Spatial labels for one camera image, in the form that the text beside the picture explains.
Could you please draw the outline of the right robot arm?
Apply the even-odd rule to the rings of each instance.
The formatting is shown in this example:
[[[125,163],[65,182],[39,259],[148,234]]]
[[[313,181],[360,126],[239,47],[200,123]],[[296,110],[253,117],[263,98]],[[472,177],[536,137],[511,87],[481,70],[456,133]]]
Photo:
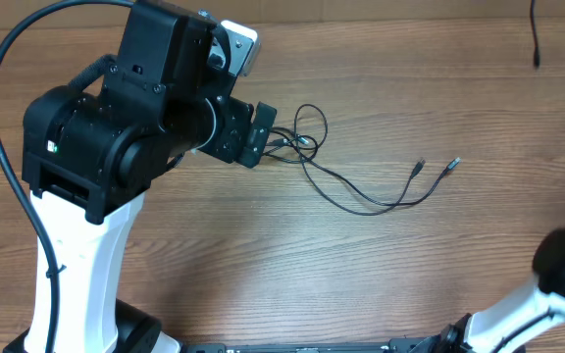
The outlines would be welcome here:
[[[547,235],[532,262],[532,276],[491,307],[445,327],[433,352],[517,352],[565,324],[565,227]]]

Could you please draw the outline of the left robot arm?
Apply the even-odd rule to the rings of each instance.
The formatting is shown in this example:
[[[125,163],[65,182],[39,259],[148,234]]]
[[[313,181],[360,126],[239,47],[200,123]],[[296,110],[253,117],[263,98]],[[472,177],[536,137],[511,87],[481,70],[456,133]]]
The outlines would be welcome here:
[[[117,296],[128,234],[157,177],[189,152],[247,168],[276,118],[231,95],[258,33],[164,1],[128,3],[119,51],[34,100],[9,180],[38,235],[34,312],[12,352],[179,352]]]

